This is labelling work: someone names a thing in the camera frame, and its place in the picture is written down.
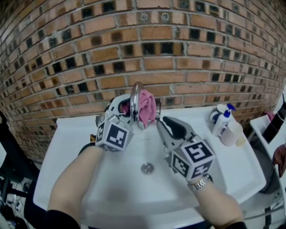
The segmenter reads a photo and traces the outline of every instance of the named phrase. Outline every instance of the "pink cloth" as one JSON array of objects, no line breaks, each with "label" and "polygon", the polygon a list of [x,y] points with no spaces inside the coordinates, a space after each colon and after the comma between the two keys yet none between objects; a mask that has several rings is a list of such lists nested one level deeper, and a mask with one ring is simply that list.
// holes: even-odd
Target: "pink cloth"
[{"label": "pink cloth", "polygon": [[147,90],[142,90],[139,95],[139,121],[142,121],[144,127],[147,126],[148,120],[153,123],[156,118],[156,102],[154,95]]},{"label": "pink cloth", "polygon": [[127,114],[130,111],[130,103],[128,102],[127,104],[123,105],[122,108],[121,108],[121,111],[124,114]]},{"label": "pink cloth", "polygon": [[275,114],[272,111],[267,111],[265,114],[268,116],[270,121],[274,119]]}]

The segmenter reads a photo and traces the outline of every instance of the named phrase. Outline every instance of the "metal watch band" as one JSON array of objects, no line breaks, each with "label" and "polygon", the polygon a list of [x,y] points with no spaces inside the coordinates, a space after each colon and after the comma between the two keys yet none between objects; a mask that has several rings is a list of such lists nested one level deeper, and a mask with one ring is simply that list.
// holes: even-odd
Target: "metal watch band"
[{"label": "metal watch band", "polygon": [[200,188],[204,187],[206,185],[206,183],[209,181],[210,176],[208,174],[203,175],[203,178],[200,179],[197,183],[195,184],[188,184],[188,187],[192,190],[192,191],[197,191]]}]

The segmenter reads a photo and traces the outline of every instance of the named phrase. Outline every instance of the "sink drain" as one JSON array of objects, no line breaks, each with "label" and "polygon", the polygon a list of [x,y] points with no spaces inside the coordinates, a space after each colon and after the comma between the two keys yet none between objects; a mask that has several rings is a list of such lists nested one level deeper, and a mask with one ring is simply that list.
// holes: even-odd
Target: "sink drain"
[{"label": "sink drain", "polygon": [[154,171],[154,166],[149,163],[149,162],[145,162],[143,163],[143,165],[141,166],[141,171],[142,173],[144,173],[145,175],[149,175],[151,173],[153,173]]}]

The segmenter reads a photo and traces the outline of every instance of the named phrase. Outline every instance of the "cup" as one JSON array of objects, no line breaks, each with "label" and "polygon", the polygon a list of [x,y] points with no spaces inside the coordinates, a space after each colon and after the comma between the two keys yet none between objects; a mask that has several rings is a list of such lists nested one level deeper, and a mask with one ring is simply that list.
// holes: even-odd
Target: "cup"
[{"label": "cup", "polygon": [[227,126],[222,126],[219,136],[224,145],[233,146],[238,142],[242,133],[242,126],[237,121],[230,121]]},{"label": "cup", "polygon": [[218,118],[221,114],[224,114],[224,112],[227,110],[227,106],[223,104],[218,104],[216,106],[216,109],[214,112],[211,113],[210,115],[210,120],[213,123],[216,123],[218,121]]}]

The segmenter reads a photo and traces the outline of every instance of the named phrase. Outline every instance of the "brick wall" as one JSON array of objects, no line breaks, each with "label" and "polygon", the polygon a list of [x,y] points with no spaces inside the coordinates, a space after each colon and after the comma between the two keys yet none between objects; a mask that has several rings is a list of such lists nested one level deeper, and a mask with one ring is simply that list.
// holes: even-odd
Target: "brick wall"
[{"label": "brick wall", "polygon": [[231,102],[243,126],[286,82],[278,0],[0,2],[0,109],[28,157],[56,119],[102,112],[136,81],[164,108]]}]

